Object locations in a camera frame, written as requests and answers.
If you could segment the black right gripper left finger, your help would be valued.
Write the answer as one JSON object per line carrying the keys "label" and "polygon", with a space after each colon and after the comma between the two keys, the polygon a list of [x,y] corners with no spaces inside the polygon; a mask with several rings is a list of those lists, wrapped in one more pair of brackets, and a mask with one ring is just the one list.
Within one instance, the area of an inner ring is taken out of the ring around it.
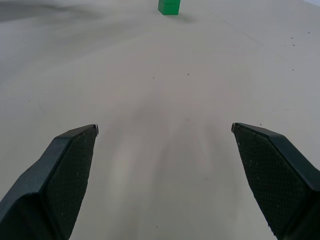
{"label": "black right gripper left finger", "polygon": [[86,194],[96,124],[56,136],[0,201],[2,240],[68,240]]}

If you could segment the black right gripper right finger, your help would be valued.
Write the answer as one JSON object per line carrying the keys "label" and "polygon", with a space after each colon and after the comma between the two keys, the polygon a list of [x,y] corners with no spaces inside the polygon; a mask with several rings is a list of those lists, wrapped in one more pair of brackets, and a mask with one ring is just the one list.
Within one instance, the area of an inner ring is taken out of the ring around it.
{"label": "black right gripper right finger", "polygon": [[282,134],[235,122],[253,196],[278,240],[320,238],[320,171]]}

